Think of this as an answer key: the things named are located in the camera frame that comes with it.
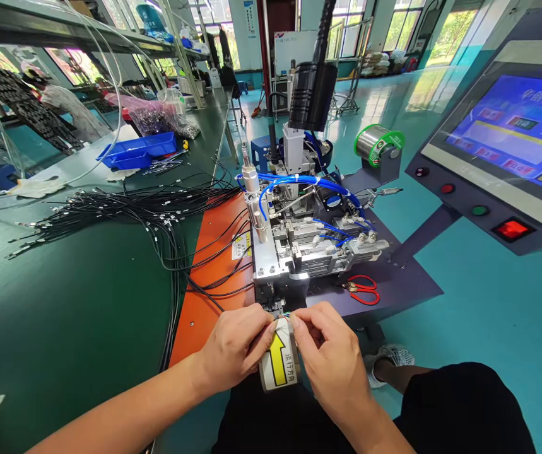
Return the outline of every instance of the worker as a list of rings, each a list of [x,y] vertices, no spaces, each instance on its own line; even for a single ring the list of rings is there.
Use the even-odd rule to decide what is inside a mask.
[[[110,129],[85,107],[75,94],[33,72],[23,75],[23,81],[34,86],[42,94],[41,103],[58,115],[69,113],[76,131],[73,134],[84,142],[93,142],[110,133]]]
[[[5,116],[2,103],[61,153],[69,156],[83,147],[53,112],[37,102],[28,85],[14,73],[0,68],[0,116]]]
[[[375,401],[355,333],[326,302],[290,315],[315,397],[270,393],[253,374],[276,322],[258,304],[221,314],[207,343],[174,367],[70,422],[28,454],[136,454],[215,393],[232,388],[212,453],[533,453],[516,399],[476,363],[438,370],[405,350],[369,358],[372,376],[404,393],[394,422]]]

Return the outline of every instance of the red indicator light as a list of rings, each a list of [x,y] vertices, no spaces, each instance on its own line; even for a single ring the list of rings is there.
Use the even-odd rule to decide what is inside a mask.
[[[451,184],[441,186],[441,192],[443,192],[443,194],[450,194],[451,192],[455,190],[456,190],[455,186]]]
[[[510,218],[492,229],[492,232],[508,243],[520,240],[523,236],[527,236],[535,231],[536,229],[516,218]]]
[[[498,227],[496,230],[499,231],[504,236],[506,236],[507,238],[511,238],[513,240],[515,238],[519,238],[525,232],[529,231],[527,227],[519,224],[517,221],[509,221],[507,223],[504,223],[500,227]]]

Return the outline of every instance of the foot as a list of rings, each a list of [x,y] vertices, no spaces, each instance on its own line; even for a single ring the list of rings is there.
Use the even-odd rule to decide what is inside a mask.
[[[413,366],[414,357],[412,354],[402,345],[399,344],[387,344],[378,349],[378,353],[375,355],[365,355],[363,362],[365,363],[365,369],[367,370],[367,378],[370,381],[370,386],[373,389],[382,388],[386,383],[379,380],[374,375],[374,366],[379,359],[386,358],[393,366]]]

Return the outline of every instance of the blue screen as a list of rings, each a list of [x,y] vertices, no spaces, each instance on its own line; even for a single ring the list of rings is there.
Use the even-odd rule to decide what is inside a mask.
[[[445,141],[542,186],[542,79],[500,76]]]

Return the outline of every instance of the blue bin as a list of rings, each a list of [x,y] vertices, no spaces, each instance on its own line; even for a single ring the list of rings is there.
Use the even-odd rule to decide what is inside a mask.
[[[137,150],[120,155],[115,155],[109,168],[117,168],[119,170],[130,170],[133,168],[150,167],[153,159],[146,150]]]
[[[102,156],[104,156],[109,147],[110,144],[98,155],[98,158],[96,158],[97,161],[102,159]],[[164,134],[157,134],[156,136],[147,136],[139,139],[117,142],[113,147],[113,150],[102,159],[102,162],[105,166],[114,168],[117,167],[116,163],[118,161],[133,156],[141,156],[141,152],[154,157],[174,153],[176,152],[176,137],[174,137],[173,132],[166,132]]]

